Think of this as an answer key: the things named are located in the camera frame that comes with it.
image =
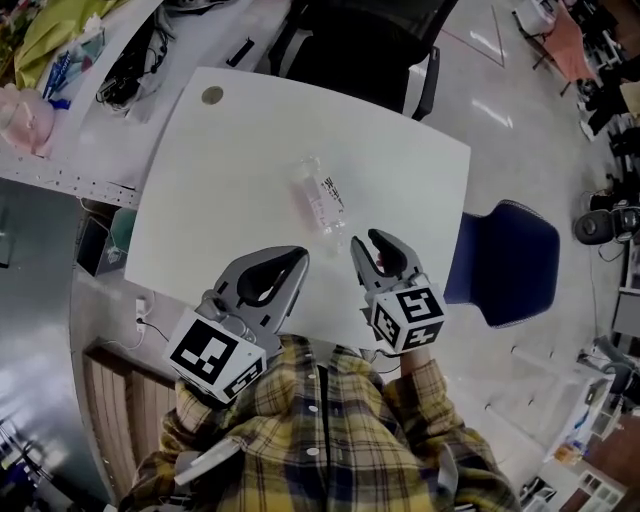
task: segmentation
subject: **black office chair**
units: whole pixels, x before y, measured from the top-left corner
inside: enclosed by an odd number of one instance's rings
[[[433,109],[440,50],[433,46],[457,0],[294,0],[269,52],[279,76],[298,28],[312,31],[287,78],[338,91],[402,113],[409,68],[429,56],[413,119]]]

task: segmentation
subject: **person's hand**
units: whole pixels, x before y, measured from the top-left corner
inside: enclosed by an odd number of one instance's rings
[[[400,373],[404,377],[423,367],[433,359],[429,347],[423,347],[400,356]]]

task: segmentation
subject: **pink item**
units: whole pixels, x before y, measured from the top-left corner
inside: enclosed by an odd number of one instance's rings
[[[53,130],[54,111],[35,89],[8,84],[0,89],[0,135],[9,144],[35,154]]]
[[[582,31],[562,2],[558,2],[556,24],[542,43],[568,82],[595,80],[587,64],[582,45]]]

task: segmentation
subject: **chair backrest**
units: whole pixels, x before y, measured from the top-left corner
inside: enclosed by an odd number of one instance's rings
[[[549,309],[560,259],[557,230],[514,201],[498,203],[486,217],[464,216],[445,300],[475,304],[492,327]]]
[[[411,62],[427,57],[458,0],[317,0],[319,28],[367,44],[396,44]]]

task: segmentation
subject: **black cable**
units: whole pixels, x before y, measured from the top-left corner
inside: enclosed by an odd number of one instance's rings
[[[140,78],[148,74],[145,72],[146,56],[155,31],[156,27],[152,16],[138,29],[111,67],[103,86],[96,94],[98,102],[108,103],[112,106],[125,105],[138,92]],[[162,63],[158,60],[157,54],[155,54],[154,61],[152,67],[157,70]]]
[[[156,53],[156,51],[153,48],[147,48],[147,51],[153,52],[153,58],[156,60],[153,65],[155,66],[156,64],[158,64],[158,54]]]
[[[598,256],[600,256],[600,259],[602,261],[606,261],[607,263],[611,263],[612,261],[616,261],[620,256],[622,256],[624,254],[624,246],[622,247],[622,250],[616,254],[613,258],[611,258],[610,260],[608,260],[607,258],[605,258],[602,253],[600,252],[600,249],[602,249],[602,247],[604,246],[604,244],[602,244],[600,247],[598,247]]]
[[[169,338],[167,338],[160,329],[158,329],[155,325],[150,324],[148,322],[145,322],[142,318],[138,318],[136,320],[136,323],[138,324],[142,324],[142,325],[148,325],[149,327],[153,327],[156,331],[158,331],[160,333],[160,336],[162,336],[165,340],[167,340],[167,343],[169,343]]]
[[[389,370],[388,372],[378,372],[378,373],[381,375],[386,375],[387,373],[395,372],[398,368],[400,368],[400,365],[396,366],[393,370]]]
[[[379,350],[376,350],[375,355],[373,356],[373,359],[371,360],[371,362],[369,363],[370,365],[373,365],[373,362],[376,360],[376,358],[378,357],[378,354],[380,353]],[[384,357],[391,359],[394,357],[400,357],[402,354],[395,354],[395,355],[389,355],[389,354],[384,354]],[[393,370],[389,370],[387,372],[378,372],[380,375],[386,375],[387,373],[393,373],[395,372],[398,368],[400,368],[402,363],[400,363],[398,366],[396,366]]]
[[[596,283],[593,281],[593,252],[589,247],[589,277],[591,279],[591,297],[593,298],[593,332],[598,337],[598,304],[596,303]]]
[[[605,359],[604,357],[594,356],[593,354],[589,354],[585,351],[582,351],[581,355],[583,355],[585,359],[591,358],[597,359],[599,361],[604,361],[606,363],[609,363],[609,366],[622,366],[640,377],[640,370],[638,370],[638,368],[633,364],[632,361],[612,361],[611,359]]]

